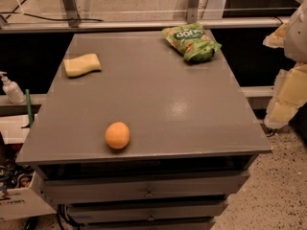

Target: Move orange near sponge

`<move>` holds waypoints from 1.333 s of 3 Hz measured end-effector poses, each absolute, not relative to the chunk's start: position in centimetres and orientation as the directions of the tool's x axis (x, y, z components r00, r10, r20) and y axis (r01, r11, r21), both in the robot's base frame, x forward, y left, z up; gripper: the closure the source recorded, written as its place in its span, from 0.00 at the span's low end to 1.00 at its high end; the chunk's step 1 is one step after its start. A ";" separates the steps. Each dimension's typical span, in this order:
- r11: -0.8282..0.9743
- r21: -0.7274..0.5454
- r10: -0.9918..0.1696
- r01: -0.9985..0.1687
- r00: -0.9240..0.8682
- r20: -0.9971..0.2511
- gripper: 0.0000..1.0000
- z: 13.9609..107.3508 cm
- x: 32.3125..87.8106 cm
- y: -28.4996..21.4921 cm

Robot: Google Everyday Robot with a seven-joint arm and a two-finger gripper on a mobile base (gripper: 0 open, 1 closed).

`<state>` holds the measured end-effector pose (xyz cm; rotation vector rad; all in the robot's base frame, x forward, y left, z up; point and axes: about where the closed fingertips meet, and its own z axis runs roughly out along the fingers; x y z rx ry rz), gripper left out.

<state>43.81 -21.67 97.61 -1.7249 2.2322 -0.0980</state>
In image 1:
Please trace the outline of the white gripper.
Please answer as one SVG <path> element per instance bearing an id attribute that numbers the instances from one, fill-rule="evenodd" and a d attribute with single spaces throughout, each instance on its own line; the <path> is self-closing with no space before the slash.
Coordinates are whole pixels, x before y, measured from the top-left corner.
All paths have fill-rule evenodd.
<path id="1" fill-rule="evenodd" d="M 300 63 L 307 62 L 307 0 L 294 12 L 288 24 L 280 25 L 265 37 L 263 45 L 284 47 L 285 56 L 297 62 L 289 71 L 279 71 L 267 107 L 265 126 L 280 129 L 307 103 L 307 64 Z"/>

